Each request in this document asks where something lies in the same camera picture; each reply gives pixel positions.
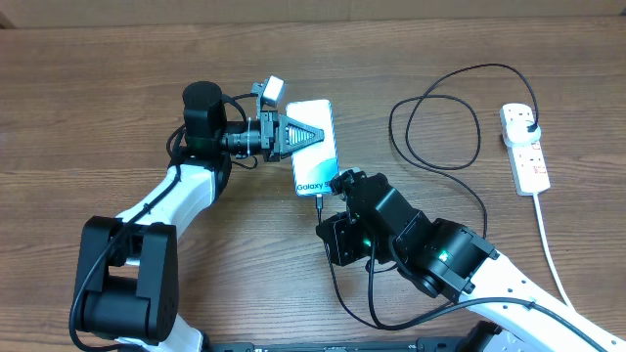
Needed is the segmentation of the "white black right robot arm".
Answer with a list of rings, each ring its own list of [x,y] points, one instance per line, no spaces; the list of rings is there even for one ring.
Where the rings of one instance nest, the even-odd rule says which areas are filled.
[[[348,169],[325,186],[346,204],[345,211],[316,227],[332,264],[347,266],[367,258],[372,280],[377,265],[393,263],[417,290],[449,302],[401,324],[385,324],[374,316],[376,329],[405,330],[468,309],[532,351],[624,350],[623,339],[534,284],[483,236],[454,221],[429,220],[383,174]]]

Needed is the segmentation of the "Galaxy smartphone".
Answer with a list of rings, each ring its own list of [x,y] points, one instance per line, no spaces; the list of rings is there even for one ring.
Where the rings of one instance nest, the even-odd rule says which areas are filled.
[[[332,105],[329,100],[292,102],[287,116],[324,131],[324,140],[291,155],[295,192],[300,197],[330,194],[338,173]]]

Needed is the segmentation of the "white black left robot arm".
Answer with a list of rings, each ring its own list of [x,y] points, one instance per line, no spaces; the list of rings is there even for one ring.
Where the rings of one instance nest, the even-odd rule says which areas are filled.
[[[108,341],[108,351],[208,351],[205,332],[178,312],[180,237],[226,188],[243,159],[278,162],[333,140],[330,131],[281,114],[283,81],[271,76],[252,86],[254,117],[239,121],[226,108],[239,98],[210,81],[188,85],[183,124],[166,141],[164,179],[144,199],[115,217],[94,216],[81,233],[68,333]]]

